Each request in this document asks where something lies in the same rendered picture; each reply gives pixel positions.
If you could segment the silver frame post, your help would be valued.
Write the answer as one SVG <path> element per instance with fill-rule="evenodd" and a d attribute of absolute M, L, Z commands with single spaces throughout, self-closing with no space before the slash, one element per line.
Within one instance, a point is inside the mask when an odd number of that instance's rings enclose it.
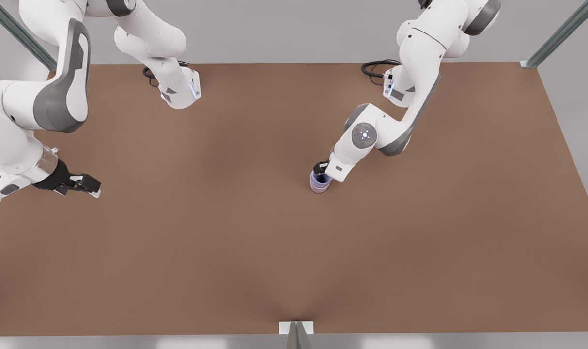
<path fill-rule="evenodd" d="M 546 60 L 570 35 L 588 18 L 588 0 L 584 2 L 568 17 L 562 26 L 531 55 L 528 60 L 520 61 L 522 68 L 535 69 Z"/>
<path fill-rule="evenodd" d="M 13 18 L 13 16 L 0 4 L 0 24 L 37 58 L 49 71 L 55 71 L 57 62 L 55 59 Z"/>
<path fill-rule="evenodd" d="M 314 334 L 314 322 L 279 322 L 279 335 L 287 335 L 286 349 L 312 349 L 309 334 Z"/>

